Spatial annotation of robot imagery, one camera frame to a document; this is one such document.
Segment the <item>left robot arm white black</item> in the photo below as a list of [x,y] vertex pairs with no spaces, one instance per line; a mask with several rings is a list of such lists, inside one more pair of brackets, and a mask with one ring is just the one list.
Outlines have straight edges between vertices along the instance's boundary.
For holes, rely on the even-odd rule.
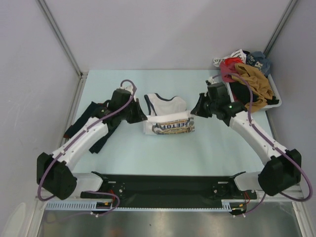
[[93,192],[102,198],[108,194],[109,185],[100,175],[90,172],[74,174],[80,158],[101,138],[110,134],[121,123],[143,122],[147,119],[142,112],[135,89],[116,89],[103,107],[96,108],[79,131],[63,146],[51,154],[42,153],[37,158],[38,198],[45,189],[61,200],[73,193]]

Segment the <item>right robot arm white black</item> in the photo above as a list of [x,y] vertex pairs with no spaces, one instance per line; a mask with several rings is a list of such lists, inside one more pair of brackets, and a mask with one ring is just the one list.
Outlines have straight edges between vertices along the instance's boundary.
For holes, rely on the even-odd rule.
[[300,183],[301,154],[273,140],[242,103],[231,102],[222,82],[207,85],[207,92],[200,93],[191,114],[203,118],[216,116],[248,143],[264,166],[260,172],[236,174],[234,182],[228,185],[231,197],[239,198],[248,190],[262,190],[275,196]]

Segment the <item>white tank top navy trim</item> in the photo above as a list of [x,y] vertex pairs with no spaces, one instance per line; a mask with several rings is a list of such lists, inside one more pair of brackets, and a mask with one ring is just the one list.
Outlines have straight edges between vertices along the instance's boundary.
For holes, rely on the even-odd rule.
[[144,95],[149,114],[143,123],[146,135],[170,135],[195,131],[194,116],[179,96],[162,98],[157,93]]

